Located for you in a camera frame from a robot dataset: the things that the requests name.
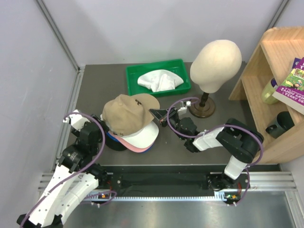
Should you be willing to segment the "blue cap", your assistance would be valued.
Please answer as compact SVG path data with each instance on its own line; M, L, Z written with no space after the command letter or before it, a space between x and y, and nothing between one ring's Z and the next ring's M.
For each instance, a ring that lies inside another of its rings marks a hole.
M150 146L148 146L146 148L138 148L138 147L135 147L135 146L129 144L125 140L119 141L116 137L114 137L113 134L111 134L110 132L107 132L105 144L107 145L107 147L109 147L110 149L115 150L115 151L125 151L128 149L135 153L143 153L143 152L148 151L153 146L154 143L152 143Z

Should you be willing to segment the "white cap black logo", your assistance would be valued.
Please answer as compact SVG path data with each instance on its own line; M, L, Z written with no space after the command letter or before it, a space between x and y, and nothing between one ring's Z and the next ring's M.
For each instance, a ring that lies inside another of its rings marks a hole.
M109 132L118 140L125 140L138 148L146 148L155 142L159 134L158 126L151 114L106 114L100 115L109 127Z

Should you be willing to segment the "pink and white cap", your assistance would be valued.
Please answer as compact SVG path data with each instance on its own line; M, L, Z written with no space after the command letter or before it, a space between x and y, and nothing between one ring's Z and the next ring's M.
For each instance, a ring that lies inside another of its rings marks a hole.
M146 148L138 148L138 147L135 147L134 145L131 145L130 143L128 143L127 141L125 141L125 140L118 140L122 145L124 145L127 149L129 149L130 151L132 151L132 152L136 152L136 153L142 153L142 152L145 152L145 151L147 151L147 150L149 150L152 146L153 146L153 144L154 144L154 142L151 144L151 145L149 145L148 147L146 147Z

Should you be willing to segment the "white grey cap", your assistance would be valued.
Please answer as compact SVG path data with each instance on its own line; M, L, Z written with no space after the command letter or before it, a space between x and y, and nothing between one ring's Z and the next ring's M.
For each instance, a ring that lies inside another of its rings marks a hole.
M174 90L183 83L184 80L180 76L164 69L145 73L137 80L138 85L143 86L152 92Z

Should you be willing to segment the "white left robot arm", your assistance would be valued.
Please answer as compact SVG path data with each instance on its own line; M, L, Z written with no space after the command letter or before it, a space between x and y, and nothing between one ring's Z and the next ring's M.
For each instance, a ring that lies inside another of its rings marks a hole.
M109 129L104 120L75 110L63 122L70 124L76 141L63 150L38 202L18 217L21 228L61 228L90 192L107 185L107 172L96 163Z

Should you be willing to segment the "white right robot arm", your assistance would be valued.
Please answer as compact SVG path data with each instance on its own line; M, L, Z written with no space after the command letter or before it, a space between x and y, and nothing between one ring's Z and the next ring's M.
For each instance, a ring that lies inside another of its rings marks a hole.
M223 147L231 155L221 174L207 175L209 188L215 191L233 188L239 182L239 176L252 164L258 151L262 151L264 137L247 125L230 118L224 125L199 132L189 117L180 119L179 111L169 109L150 109L149 112L162 127L170 127L183 140L186 149L192 153L211 148Z

